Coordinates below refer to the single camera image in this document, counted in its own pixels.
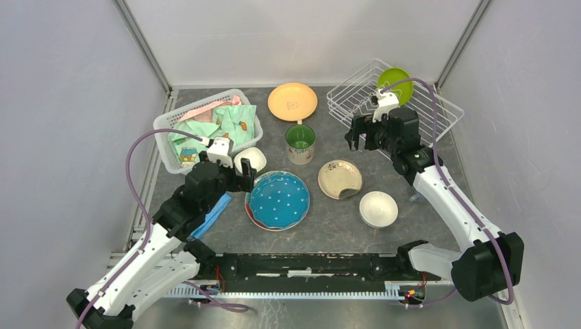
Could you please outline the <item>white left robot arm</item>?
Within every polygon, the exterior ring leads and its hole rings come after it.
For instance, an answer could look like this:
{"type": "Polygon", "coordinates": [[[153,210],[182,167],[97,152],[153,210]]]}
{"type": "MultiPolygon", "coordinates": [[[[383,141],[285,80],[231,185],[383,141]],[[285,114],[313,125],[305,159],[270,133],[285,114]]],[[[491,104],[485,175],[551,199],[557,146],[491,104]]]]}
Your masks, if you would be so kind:
{"type": "Polygon", "coordinates": [[[139,242],[98,282],[69,293],[76,328],[131,328],[142,311],[181,282],[209,278],[217,256],[190,234],[224,194],[252,190],[257,171],[247,158],[241,164],[241,170],[220,160],[195,164],[184,184],[146,217],[139,242]]]}

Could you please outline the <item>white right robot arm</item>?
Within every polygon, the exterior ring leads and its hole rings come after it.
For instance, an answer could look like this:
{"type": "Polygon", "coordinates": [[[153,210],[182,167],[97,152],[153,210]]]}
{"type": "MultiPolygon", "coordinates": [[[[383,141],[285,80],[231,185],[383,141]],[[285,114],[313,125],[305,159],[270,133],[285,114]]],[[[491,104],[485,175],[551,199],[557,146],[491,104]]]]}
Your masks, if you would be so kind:
{"type": "Polygon", "coordinates": [[[383,150],[394,170],[423,196],[452,232],[460,250],[435,247],[424,240],[398,248],[397,274],[412,280],[421,272],[450,280],[455,292],[474,302],[489,297],[510,305],[520,282],[524,242],[515,232],[504,233],[489,221],[458,188],[436,146],[421,142],[419,116],[409,108],[396,108],[380,117],[356,116],[345,134],[351,150],[383,150]]]}

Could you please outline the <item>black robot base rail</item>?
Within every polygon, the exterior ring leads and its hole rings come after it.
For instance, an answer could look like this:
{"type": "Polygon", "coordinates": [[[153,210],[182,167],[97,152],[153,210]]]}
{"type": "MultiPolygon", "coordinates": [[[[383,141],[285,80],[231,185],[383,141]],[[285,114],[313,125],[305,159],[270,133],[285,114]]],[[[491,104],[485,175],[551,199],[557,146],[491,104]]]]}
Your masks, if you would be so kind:
{"type": "Polygon", "coordinates": [[[200,263],[196,280],[217,279],[228,293],[379,292],[385,282],[439,279],[405,265],[396,254],[218,254],[200,240],[184,250],[200,263]]]}

